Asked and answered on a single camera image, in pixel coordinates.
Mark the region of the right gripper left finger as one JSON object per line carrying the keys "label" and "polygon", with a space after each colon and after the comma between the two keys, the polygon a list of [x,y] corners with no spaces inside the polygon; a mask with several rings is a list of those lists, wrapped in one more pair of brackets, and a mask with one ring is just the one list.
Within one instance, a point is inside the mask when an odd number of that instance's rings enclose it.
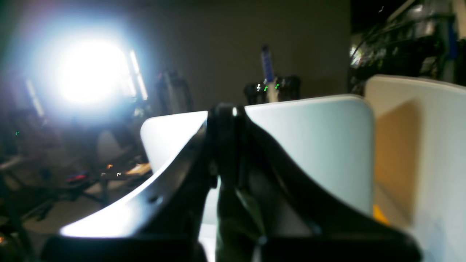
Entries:
{"label": "right gripper left finger", "polygon": [[60,229],[67,241],[126,241],[197,236],[205,200],[217,178],[218,115],[209,111],[149,118],[140,135],[153,175],[136,189]]}

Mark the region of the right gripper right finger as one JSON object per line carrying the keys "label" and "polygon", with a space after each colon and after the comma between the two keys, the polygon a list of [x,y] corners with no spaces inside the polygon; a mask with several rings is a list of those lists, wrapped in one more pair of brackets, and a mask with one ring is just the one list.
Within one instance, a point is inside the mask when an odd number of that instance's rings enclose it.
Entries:
{"label": "right gripper right finger", "polygon": [[354,210],[304,171],[243,107],[233,109],[235,184],[258,204],[267,242],[411,244],[412,239]]}

